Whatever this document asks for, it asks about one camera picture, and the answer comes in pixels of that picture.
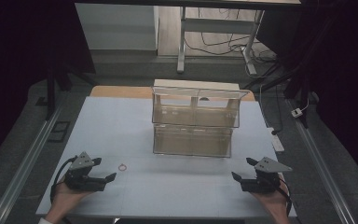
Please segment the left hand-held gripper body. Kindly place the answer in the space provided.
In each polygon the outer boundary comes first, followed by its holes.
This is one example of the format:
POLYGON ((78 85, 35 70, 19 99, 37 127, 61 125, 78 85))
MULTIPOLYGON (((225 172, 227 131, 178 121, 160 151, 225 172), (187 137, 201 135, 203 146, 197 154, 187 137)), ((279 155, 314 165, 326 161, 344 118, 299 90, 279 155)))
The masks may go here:
POLYGON ((90 177, 89 173, 94 166, 93 159, 82 152, 76 157, 64 176, 64 183, 69 189, 78 191, 104 191, 105 178, 90 177))

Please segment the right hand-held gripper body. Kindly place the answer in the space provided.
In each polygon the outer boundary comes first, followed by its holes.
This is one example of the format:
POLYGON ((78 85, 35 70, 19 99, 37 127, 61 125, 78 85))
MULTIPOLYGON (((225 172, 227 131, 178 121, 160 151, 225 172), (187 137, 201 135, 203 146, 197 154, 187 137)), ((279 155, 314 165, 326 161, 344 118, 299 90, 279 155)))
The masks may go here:
POLYGON ((279 173, 292 172, 293 169, 285 164, 264 157, 255 168, 255 179, 243 179, 241 189, 252 193, 272 193, 280 186, 279 173))

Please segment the person's right hand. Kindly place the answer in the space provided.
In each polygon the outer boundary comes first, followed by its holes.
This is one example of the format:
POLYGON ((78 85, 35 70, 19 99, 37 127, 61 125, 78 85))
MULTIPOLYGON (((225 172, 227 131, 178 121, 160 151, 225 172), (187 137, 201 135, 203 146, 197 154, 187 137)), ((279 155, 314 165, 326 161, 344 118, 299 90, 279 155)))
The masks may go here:
POLYGON ((253 196, 262 204, 272 220, 275 216, 288 216, 286 198, 279 191, 274 191, 269 194, 253 193, 253 196))

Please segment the person's left hand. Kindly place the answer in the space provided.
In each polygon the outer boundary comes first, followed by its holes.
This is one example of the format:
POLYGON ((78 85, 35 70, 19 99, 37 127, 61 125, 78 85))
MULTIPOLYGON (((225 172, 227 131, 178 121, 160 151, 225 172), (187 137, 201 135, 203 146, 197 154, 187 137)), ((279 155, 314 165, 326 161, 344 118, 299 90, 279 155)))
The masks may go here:
POLYGON ((67 187, 62 178, 55 187, 55 196, 48 214, 65 217, 70 211, 87 196, 91 195, 90 191, 72 190, 67 187))

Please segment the white power strip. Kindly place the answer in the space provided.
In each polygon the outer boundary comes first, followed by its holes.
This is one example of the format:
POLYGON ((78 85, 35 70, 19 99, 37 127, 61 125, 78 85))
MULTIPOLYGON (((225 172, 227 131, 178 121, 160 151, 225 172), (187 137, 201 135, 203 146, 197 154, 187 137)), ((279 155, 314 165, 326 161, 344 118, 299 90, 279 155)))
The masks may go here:
POLYGON ((284 152, 284 147, 279 139, 279 136, 277 135, 277 132, 272 127, 268 127, 268 133, 271 136, 271 144, 273 145, 275 151, 284 152))

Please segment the white table cover sheet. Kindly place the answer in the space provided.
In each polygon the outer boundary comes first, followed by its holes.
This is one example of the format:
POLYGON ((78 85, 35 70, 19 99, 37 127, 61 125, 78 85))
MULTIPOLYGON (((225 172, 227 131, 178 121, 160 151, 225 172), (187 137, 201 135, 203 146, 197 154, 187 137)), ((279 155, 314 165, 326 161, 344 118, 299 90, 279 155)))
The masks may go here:
POLYGON ((241 189, 232 172, 255 177, 246 158, 273 158, 274 148, 256 102, 241 103, 240 127, 232 135, 231 156, 205 158, 153 152, 149 99, 89 97, 62 153, 102 158, 90 174, 116 173, 105 190, 73 210, 80 217, 243 219, 265 217, 257 199, 241 189))

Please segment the clear acrylic drawer organizer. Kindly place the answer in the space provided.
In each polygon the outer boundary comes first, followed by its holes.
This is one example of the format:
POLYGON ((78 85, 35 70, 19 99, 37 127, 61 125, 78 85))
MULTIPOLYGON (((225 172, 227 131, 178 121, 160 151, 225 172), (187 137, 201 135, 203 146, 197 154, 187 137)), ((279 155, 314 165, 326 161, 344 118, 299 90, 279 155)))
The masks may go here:
POLYGON ((155 80, 153 152, 230 157, 232 134, 240 127, 241 100, 248 94, 233 83, 155 80))

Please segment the black tripod stand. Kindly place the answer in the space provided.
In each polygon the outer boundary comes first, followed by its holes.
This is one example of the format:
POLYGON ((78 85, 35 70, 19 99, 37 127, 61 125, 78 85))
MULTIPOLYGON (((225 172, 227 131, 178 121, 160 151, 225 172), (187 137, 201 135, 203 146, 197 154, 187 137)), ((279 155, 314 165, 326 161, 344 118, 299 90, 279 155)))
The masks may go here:
POLYGON ((62 91, 69 91, 73 87, 73 83, 69 75, 73 74, 79 77, 92 87, 98 85, 98 82, 88 76, 86 73, 81 72, 75 66, 69 63, 60 63, 57 60, 47 61, 47 115, 46 120, 50 120, 53 113, 56 111, 56 91, 55 86, 58 85, 62 91))

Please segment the dark curtain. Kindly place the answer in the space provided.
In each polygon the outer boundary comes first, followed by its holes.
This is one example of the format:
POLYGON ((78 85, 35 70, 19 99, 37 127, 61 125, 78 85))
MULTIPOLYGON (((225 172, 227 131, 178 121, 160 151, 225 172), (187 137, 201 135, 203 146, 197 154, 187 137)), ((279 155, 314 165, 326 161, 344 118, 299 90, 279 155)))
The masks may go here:
POLYGON ((304 68, 317 112, 358 165, 358 0, 300 0, 302 10, 267 10, 257 38, 293 69, 307 55, 324 22, 321 43, 304 68))
POLYGON ((76 0, 0 0, 0 146, 32 85, 94 72, 76 0))

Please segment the white cabinet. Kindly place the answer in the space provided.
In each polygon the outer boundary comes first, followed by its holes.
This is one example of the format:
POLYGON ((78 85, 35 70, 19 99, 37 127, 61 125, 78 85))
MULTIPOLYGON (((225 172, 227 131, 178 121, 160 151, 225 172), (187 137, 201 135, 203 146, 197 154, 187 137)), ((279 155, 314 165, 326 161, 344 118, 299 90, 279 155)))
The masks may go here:
POLYGON ((158 7, 76 3, 90 49, 156 50, 158 7))

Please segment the black floor socket frame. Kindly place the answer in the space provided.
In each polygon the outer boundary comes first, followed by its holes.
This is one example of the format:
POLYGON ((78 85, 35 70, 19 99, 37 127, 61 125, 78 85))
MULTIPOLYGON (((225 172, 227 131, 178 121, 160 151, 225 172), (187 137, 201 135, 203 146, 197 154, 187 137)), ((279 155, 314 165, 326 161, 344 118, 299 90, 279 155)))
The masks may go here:
POLYGON ((69 127, 69 121, 56 121, 50 132, 48 141, 51 143, 62 143, 69 131, 69 127))

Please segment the aluminium floor rail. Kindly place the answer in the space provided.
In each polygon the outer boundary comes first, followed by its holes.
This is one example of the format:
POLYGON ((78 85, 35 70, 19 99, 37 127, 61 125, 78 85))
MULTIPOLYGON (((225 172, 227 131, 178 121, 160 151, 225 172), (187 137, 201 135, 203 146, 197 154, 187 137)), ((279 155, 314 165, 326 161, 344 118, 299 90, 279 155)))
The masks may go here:
POLYGON ((323 155, 319 151, 310 130, 303 125, 299 118, 294 118, 293 116, 290 116, 290 118, 296 125, 300 138, 305 144, 315 169, 324 184, 327 194, 330 197, 330 201, 335 207, 340 222, 342 224, 357 224, 355 217, 342 194, 342 191, 338 187, 327 166, 327 163, 324 161, 323 155))
POLYGON ((48 136, 52 128, 62 112, 62 106, 58 105, 51 113, 47 120, 44 121, 35 140, 29 147, 25 157, 21 161, 20 167, 17 169, 13 178, 8 184, 3 196, 0 199, 0 224, 5 224, 15 202, 19 198, 22 188, 29 177, 41 150, 48 140, 48 136))

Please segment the white metal desk frame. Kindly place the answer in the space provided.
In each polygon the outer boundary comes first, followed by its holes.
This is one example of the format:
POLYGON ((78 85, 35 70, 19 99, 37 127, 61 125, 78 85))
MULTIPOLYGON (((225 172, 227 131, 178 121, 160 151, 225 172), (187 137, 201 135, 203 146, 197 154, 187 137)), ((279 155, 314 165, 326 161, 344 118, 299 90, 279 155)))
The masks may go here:
POLYGON ((255 37, 263 14, 263 10, 256 10, 255 18, 252 21, 189 18, 186 15, 186 7, 180 7, 180 42, 177 72, 182 74, 185 71, 186 33, 193 32, 246 35, 248 40, 244 47, 240 47, 240 53, 245 60, 245 71, 249 75, 255 75, 256 70, 251 58, 251 50, 255 42, 255 37))

